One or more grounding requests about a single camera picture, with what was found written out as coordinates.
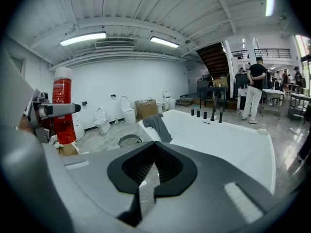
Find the bathtub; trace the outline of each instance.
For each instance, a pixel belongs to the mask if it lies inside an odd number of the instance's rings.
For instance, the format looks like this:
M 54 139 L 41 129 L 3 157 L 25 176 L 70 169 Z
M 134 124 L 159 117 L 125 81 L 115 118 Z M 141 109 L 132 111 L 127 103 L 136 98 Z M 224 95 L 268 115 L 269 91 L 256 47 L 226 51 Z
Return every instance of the bathtub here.
M 274 194 L 276 165 L 270 134 L 177 110 L 164 112 L 162 120 L 173 138 L 171 144 L 222 158 Z M 155 129 L 145 128 L 142 121 L 139 125 L 153 141 L 161 141 Z

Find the air vent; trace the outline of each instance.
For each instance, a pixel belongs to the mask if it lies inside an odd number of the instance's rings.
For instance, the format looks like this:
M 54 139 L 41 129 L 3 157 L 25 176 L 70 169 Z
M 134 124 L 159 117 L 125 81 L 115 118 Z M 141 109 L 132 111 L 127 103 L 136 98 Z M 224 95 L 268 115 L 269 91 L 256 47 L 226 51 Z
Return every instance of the air vent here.
M 95 43 L 96 49 L 105 48 L 133 48 L 135 47 L 135 41 L 133 40 L 105 40 Z

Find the floor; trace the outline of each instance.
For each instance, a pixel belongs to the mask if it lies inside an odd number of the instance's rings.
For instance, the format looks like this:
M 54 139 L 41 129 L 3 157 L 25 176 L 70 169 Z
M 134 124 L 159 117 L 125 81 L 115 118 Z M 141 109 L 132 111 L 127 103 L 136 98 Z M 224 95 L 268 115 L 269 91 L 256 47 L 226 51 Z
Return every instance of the floor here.
M 235 110 L 225 110 L 223 114 L 224 122 L 253 129 L 264 128 L 269 131 L 275 150 L 275 197 L 278 199 L 283 198 L 293 191 L 305 177 L 305 170 L 304 168 L 299 167 L 296 155 L 308 135 L 309 123 L 303 125 L 303 120 L 290 121 L 286 117 L 288 107 L 289 98 L 286 97 L 280 120 L 278 120 L 278 117 L 274 114 L 269 114 L 269 112 L 266 112 L 264 117 L 257 113 L 257 124 L 249 124 L 247 120 L 242 121 L 242 116 L 238 115 Z M 212 108 L 202 107 L 202 109 L 200 109 L 198 105 L 192 105 L 189 107 L 177 106 L 175 109 L 187 113 L 190 113 L 191 109 L 194 109 L 195 111 L 200 110 L 201 114 L 206 111 L 208 117 L 211 117 L 212 114 Z M 217 120 L 219 118 L 219 109 L 217 109 L 215 115 L 217 116 Z M 87 131 L 85 136 L 77 141 L 77 146 L 80 148 L 80 153 L 112 150 L 119 148 L 119 139 L 127 134 L 136 134 L 142 139 L 142 141 L 151 140 L 147 133 L 140 128 L 138 123 L 128 125 L 126 122 L 123 122 L 111 125 L 110 130 L 104 136 L 100 135 L 98 129 Z M 153 188 L 159 185 L 155 165 L 145 181 L 149 185 L 145 185 L 145 182 L 143 182 L 140 187 L 140 201 L 143 217 L 151 210 L 154 203 L 154 200 L 152 199 Z

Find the ceiling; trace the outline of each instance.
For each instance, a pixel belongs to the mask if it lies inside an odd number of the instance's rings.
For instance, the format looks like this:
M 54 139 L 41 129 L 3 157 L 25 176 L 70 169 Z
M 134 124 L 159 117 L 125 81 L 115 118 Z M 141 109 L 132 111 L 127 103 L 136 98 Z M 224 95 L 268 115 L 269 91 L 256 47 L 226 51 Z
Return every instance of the ceiling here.
M 25 0 L 7 34 L 55 67 L 103 59 L 110 53 L 184 61 L 199 58 L 196 50 L 233 35 L 300 30 L 284 0 L 276 0 L 271 17 L 264 14 L 265 0 Z M 280 21 L 281 15 L 288 20 Z M 95 40 L 59 44 L 75 35 L 101 31 L 107 39 L 132 39 L 136 45 L 128 50 L 104 50 L 101 55 L 94 52 Z M 151 42 L 152 36 L 180 47 Z

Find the wall-mounted toilet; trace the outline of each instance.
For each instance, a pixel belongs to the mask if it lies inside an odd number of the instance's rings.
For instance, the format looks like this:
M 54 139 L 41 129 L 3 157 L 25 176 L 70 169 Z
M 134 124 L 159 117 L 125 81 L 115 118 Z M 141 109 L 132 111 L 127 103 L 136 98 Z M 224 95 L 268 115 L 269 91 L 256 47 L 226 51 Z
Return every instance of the wall-mounted toilet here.
M 133 124 L 136 122 L 135 110 L 131 108 L 130 101 L 126 96 L 120 98 L 121 100 L 121 110 L 124 120 L 128 124 Z
M 171 98 L 170 92 L 165 88 L 163 91 L 164 101 L 167 101 L 169 104 L 169 109 L 172 110 L 176 106 L 176 99 Z
M 106 133 L 110 129 L 110 123 L 108 121 L 106 110 L 102 107 L 98 107 L 95 111 L 95 126 L 99 128 L 101 134 Z

